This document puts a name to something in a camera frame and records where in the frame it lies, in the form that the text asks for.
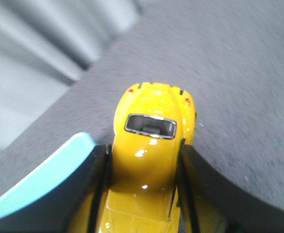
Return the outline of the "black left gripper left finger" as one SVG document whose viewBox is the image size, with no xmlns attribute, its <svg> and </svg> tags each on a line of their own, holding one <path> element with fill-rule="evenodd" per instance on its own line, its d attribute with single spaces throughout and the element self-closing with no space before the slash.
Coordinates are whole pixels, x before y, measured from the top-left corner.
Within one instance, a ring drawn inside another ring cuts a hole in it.
<svg viewBox="0 0 284 233">
<path fill-rule="evenodd" d="M 0 218 L 0 233 L 97 233 L 107 196 L 109 145 L 97 145 L 61 184 Z"/>
</svg>

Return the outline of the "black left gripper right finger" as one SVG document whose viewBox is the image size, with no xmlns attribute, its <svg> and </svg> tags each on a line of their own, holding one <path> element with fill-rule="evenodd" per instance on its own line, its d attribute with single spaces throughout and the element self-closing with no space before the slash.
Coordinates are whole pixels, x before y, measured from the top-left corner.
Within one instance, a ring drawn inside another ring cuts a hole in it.
<svg viewBox="0 0 284 233">
<path fill-rule="evenodd" d="M 228 180 L 185 140 L 176 180 L 187 233 L 284 233 L 284 210 Z"/>
</svg>

